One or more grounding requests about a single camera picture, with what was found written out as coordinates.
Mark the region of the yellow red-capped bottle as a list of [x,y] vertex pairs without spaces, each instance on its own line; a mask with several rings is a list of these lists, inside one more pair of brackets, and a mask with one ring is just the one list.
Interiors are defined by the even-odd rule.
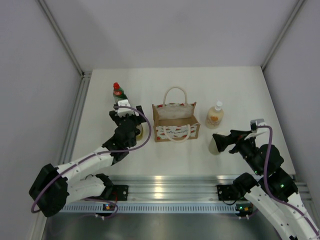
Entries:
[[139,130],[139,134],[136,136],[136,139],[137,139],[138,141],[140,141],[140,140],[143,138],[144,127],[143,127],[142,124],[140,124],[140,125],[138,125],[136,128]]

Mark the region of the burlap watermelon canvas bag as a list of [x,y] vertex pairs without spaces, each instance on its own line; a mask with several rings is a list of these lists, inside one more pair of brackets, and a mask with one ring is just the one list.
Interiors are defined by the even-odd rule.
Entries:
[[[166,102],[168,93],[173,89],[183,92],[183,102]],[[196,105],[196,102],[188,102],[187,92],[182,87],[170,87],[162,104],[152,105],[154,141],[183,143],[197,139],[201,125],[195,117]]]

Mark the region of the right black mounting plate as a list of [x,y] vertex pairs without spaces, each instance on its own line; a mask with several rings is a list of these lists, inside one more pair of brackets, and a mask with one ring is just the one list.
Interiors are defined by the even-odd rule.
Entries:
[[216,186],[219,201],[236,201],[237,191],[232,184],[219,184]]

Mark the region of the right aluminium frame post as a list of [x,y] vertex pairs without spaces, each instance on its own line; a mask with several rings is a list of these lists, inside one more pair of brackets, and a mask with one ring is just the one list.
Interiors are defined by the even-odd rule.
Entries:
[[280,32],[277,34],[275,40],[273,41],[270,49],[267,52],[267,55],[265,56],[262,64],[261,64],[261,70],[264,72],[269,65],[269,63],[272,61],[273,57],[277,53],[279,47],[281,46],[282,42],[286,38],[286,35],[289,33],[291,27],[293,26],[294,22],[296,21],[297,17],[299,16],[300,12],[304,8],[305,4],[307,3],[307,0],[297,0],[290,11],[288,17],[286,18],[283,26],[280,29]]

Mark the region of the black mounting plate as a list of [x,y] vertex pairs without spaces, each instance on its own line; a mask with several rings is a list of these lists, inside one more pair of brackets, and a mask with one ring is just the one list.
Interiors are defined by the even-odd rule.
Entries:
[[114,185],[111,191],[110,199],[112,201],[127,201],[129,194],[128,185]]
[[237,191],[232,184],[219,184],[216,186],[219,201],[236,201]]

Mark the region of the left aluminium frame post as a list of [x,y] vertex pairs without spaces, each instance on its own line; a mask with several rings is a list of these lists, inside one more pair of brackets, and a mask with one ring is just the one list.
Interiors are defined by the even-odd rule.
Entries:
[[77,138],[77,134],[80,126],[80,121],[81,121],[81,117],[82,117],[82,113],[85,105],[85,100],[89,90],[92,72],[84,71],[83,68],[81,67],[63,31],[59,27],[58,22],[56,21],[52,11],[50,10],[47,2],[45,0],[37,0],[36,3],[38,4],[41,11],[44,13],[55,35],[57,36],[59,42],[61,43],[63,50],[68,55],[70,61],[72,62],[72,65],[74,66],[76,72],[79,75],[79,81],[78,81],[79,85],[78,85],[75,100],[72,106],[70,119],[68,122],[64,142],[62,145],[61,154],[59,157],[60,164],[68,163],[72,160],[76,138]]

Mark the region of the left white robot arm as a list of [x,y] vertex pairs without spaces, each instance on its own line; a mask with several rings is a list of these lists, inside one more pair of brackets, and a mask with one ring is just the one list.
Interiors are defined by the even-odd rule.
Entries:
[[102,172],[114,166],[130,152],[140,149],[138,126],[149,123],[140,105],[114,106],[109,116],[115,122],[113,136],[93,152],[69,163],[53,166],[51,163],[40,170],[29,195],[33,199],[31,212],[42,212],[47,218],[56,215],[65,205],[80,200],[108,200],[114,184]]

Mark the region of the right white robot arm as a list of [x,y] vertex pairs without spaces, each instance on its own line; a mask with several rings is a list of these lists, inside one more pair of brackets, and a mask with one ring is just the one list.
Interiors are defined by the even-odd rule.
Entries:
[[239,153],[261,177],[256,180],[247,172],[241,174],[229,186],[229,193],[224,193],[220,199],[249,201],[283,240],[318,240],[320,229],[304,206],[295,181],[281,167],[284,159],[272,144],[273,132],[269,132],[268,143],[261,147],[256,146],[254,134],[253,131],[231,130],[228,135],[212,135],[218,153],[232,145],[229,153]]

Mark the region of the cream pump lotion bottle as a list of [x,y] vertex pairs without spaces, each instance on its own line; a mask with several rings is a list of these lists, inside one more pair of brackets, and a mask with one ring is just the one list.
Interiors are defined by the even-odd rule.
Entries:
[[215,106],[211,107],[207,112],[205,125],[209,129],[215,129],[220,125],[223,117],[223,103],[220,100],[217,100]]

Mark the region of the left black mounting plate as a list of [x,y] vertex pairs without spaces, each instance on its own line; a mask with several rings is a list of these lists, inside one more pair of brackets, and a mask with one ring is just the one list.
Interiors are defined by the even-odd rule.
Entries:
[[111,191],[110,199],[112,201],[127,201],[129,194],[128,185],[114,185]]

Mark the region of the aluminium frame post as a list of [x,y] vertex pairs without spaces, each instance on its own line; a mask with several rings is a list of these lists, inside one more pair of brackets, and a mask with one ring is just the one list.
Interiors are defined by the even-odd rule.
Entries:
[[36,3],[38,4],[41,11],[44,13],[55,35],[57,36],[59,42],[61,43],[63,50],[68,55],[70,61],[72,62],[72,65],[74,66],[76,72],[79,75],[79,81],[78,81],[79,85],[78,85],[75,100],[72,106],[70,119],[68,122],[64,142],[62,145],[61,154],[59,157],[60,164],[68,163],[72,160],[76,138],[77,138],[77,134],[80,126],[80,121],[81,121],[81,117],[82,117],[82,113],[85,105],[85,100],[89,90],[92,72],[84,71],[83,68],[81,67],[63,31],[59,27],[58,22],[56,21],[52,11],[50,10],[47,2],[45,0],[37,0]]
[[296,21],[297,17],[299,16],[300,12],[304,8],[305,4],[307,3],[307,0],[297,0],[290,11],[288,17],[286,18],[283,26],[280,29],[280,32],[277,34],[275,40],[273,41],[270,49],[267,52],[267,55],[265,56],[262,64],[261,64],[261,70],[264,72],[269,65],[269,63],[272,61],[273,57],[277,53],[279,47],[281,46],[282,42],[286,38],[286,35],[289,33],[291,27],[293,26],[294,22]]

